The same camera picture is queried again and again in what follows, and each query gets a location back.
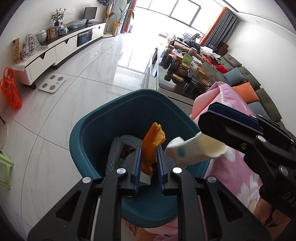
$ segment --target black monitor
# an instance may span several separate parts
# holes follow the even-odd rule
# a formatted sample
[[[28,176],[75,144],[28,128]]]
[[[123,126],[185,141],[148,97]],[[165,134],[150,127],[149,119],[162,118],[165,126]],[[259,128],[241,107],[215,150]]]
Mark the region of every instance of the black monitor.
[[[96,18],[96,10],[98,8],[97,7],[86,7],[85,11],[84,11],[84,19],[86,19],[86,24],[92,23],[89,22],[90,19],[94,19]]]

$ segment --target silver screw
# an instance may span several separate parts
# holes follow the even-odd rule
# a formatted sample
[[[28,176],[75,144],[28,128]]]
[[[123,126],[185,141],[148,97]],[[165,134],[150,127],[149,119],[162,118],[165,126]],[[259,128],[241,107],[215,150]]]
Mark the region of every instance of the silver screw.
[[[284,176],[288,176],[289,175],[289,172],[287,170],[287,168],[285,168],[284,166],[281,166],[281,172],[284,174]]]
[[[208,181],[209,183],[215,183],[215,182],[217,181],[217,179],[216,179],[215,177],[208,177],[208,178],[207,178],[207,181]]]
[[[263,136],[258,136],[258,139],[262,142],[266,142],[265,138]]]
[[[241,144],[241,149],[242,149],[242,150],[246,150],[247,147],[248,147],[248,146],[247,146],[246,143]]]
[[[181,173],[181,172],[182,172],[182,168],[174,167],[174,168],[173,168],[173,172],[174,172],[174,173]]]
[[[116,171],[118,174],[123,174],[126,172],[126,170],[124,168],[118,168]]]
[[[90,178],[90,177],[84,177],[84,178],[82,179],[82,182],[83,182],[83,183],[90,183],[90,182],[91,182],[91,178]]]

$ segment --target teal trash can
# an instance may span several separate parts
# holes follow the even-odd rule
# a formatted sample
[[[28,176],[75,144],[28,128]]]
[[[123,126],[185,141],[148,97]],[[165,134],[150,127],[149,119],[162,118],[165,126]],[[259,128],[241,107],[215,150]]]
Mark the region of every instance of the teal trash can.
[[[111,143],[116,136],[133,135],[143,139],[152,123],[161,124],[166,141],[162,147],[180,136],[192,138],[198,126],[164,94],[141,89],[123,95],[84,116],[74,126],[70,136],[70,153],[85,177],[105,176]],[[197,177],[203,177],[208,161],[187,167]],[[151,185],[139,188],[136,197],[122,198],[122,218],[143,228],[167,224],[177,216],[177,197],[163,196],[158,176],[153,175]]]

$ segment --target pink fabric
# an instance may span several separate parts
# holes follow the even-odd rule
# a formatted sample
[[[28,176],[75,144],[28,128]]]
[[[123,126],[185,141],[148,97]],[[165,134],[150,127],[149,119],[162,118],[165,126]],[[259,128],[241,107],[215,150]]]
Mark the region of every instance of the pink fabric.
[[[195,99],[190,115],[191,119],[197,123],[199,116],[207,111],[208,106],[214,102],[228,105],[247,115],[254,115],[249,106],[228,84],[215,82],[208,92]],[[229,147],[224,155],[210,161],[204,178],[208,176],[217,177],[245,207],[253,212],[260,197],[259,188],[262,182],[259,176],[246,165],[243,156],[243,153]],[[170,237],[162,236],[162,239],[156,240],[178,240],[178,218],[167,225],[145,230],[154,234],[175,234]]]

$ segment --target white marble floor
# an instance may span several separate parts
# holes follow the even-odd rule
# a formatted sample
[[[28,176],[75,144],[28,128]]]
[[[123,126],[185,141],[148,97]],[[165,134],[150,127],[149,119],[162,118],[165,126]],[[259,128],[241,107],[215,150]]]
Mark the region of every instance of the white marble floor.
[[[67,80],[55,93],[20,86],[22,108],[8,108],[3,116],[9,128],[3,151],[15,165],[11,190],[0,185],[0,205],[24,240],[81,179],[69,151],[74,125],[97,107],[139,89],[156,46],[157,38],[132,34],[102,39],[36,80],[39,87],[55,72],[65,74]],[[3,170],[0,166],[0,177]],[[133,239],[129,235],[124,229],[125,240]]]

